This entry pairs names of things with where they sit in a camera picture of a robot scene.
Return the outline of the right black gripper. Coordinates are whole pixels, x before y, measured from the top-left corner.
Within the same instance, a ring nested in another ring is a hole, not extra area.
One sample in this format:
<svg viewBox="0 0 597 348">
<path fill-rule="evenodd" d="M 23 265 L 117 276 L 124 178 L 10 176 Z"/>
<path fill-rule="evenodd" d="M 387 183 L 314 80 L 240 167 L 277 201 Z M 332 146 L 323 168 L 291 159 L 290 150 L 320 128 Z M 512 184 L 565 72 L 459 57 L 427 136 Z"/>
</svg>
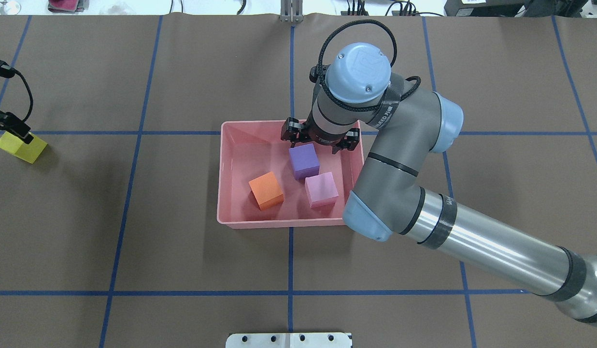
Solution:
<svg viewBox="0 0 597 348">
<path fill-rule="evenodd" d="M 294 117 L 288 117 L 282 125 L 281 141 L 290 142 L 290 147 L 304 143 L 316 143 L 332 147 L 332 154 L 340 151 L 354 151 L 361 139 L 360 129 L 342 127 L 327 131 L 315 123 L 301 123 Z"/>
</svg>

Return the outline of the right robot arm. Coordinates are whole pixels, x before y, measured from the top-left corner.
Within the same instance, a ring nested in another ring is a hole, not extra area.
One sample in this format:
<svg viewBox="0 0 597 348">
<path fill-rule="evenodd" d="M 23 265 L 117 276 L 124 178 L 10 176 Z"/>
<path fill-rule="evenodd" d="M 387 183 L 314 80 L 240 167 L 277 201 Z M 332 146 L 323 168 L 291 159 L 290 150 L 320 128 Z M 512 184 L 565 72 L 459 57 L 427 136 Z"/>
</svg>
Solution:
<svg viewBox="0 0 597 348">
<path fill-rule="evenodd" d="M 343 222 L 378 242 L 405 235 L 516 284 L 555 304 L 564 315 L 597 327 L 597 255 L 583 256 L 420 185 L 429 153 L 442 153 L 460 134 L 462 108 L 422 87 L 419 76 L 393 71 L 377 46 L 352 43 L 325 64 L 328 44 L 309 73 L 314 84 L 305 121 L 289 118 L 282 140 L 352 151 L 355 123 L 377 130 L 343 208 Z"/>
</svg>

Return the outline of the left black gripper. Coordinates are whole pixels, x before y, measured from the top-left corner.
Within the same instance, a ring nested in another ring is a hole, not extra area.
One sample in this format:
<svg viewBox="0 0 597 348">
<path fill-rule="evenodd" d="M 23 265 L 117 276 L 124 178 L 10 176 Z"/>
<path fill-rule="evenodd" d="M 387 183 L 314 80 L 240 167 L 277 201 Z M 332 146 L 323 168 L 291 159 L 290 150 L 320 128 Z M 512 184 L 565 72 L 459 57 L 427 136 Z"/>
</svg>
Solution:
<svg viewBox="0 0 597 348">
<path fill-rule="evenodd" d="M 34 139 L 30 130 L 31 128 L 13 113 L 0 112 L 0 132 L 7 132 L 29 145 Z"/>
</svg>

